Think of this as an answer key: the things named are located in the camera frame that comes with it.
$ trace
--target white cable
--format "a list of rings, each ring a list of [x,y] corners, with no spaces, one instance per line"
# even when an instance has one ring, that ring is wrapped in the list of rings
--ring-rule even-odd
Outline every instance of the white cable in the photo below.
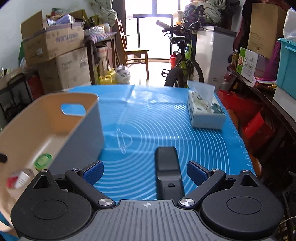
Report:
[[[282,225],[283,223],[287,222],[288,220],[290,220],[290,219],[292,219],[292,218],[296,218],[296,216],[294,216],[294,217],[290,217],[290,218],[286,219],[285,221],[282,221],[279,225]]]

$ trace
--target black circular motor housing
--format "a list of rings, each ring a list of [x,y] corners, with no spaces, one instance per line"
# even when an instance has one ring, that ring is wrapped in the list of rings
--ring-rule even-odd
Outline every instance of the black circular motor housing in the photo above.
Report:
[[[201,218],[218,234],[237,240],[268,237],[283,217],[279,200],[253,175],[240,175],[230,189],[207,196]]]
[[[89,221],[92,208],[82,196],[63,191],[51,175],[29,184],[11,211],[11,220],[19,236],[35,240],[68,237]]]

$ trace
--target bicycle wheel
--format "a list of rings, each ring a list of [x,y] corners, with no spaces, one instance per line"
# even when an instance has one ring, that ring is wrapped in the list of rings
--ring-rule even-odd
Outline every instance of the bicycle wheel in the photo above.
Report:
[[[189,80],[198,81],[200,83],[205,82],[205,78],[203,76],[202,69],[200,68],[199,64],[195,61],[195,59],[191,58],[191,63],[193,64],[194,68],[196,69],[196,73],[192,72],[192,74],[189,77]]]
[[[171,69],[169,72],[166,81],[165,86],[173,87],[175,84],[175,87],[185,87],[184,85],[184,74],[183,70],[180,67],[175,67]]]

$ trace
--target metal screw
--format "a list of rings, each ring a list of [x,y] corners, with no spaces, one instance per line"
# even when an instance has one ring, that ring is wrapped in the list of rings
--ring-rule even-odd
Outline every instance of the metal screw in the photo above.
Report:
[[[109,206],[113,203],[113,201],[109,198],[102,198],[99,200],[99,204],[102,206]]]
[[[192,206],[194,204],[194,201],[190,198],[184,198],[180,200],[180,204],[183,206]]]

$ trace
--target bicycle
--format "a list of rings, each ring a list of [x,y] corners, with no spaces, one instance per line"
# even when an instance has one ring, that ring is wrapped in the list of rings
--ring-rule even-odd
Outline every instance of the bicycle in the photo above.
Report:
[[[199,81],[204,83],[204,76],[199,64],[195,61],[192,54],[192,30],[200,28],[200,22],[194,22],[188,27],[181,27],[180,25],[169,26],[161,21],[156,22],[157,25],[164,28],[163,32],[166,34],[175,34],[177,37],[172,37],[171,44],[176,44],[181,50],[181,59],[176,67],[169,70],[164,69],[161,75],[166,78],[164,86],[173,87],[187,87],[187,81]]]

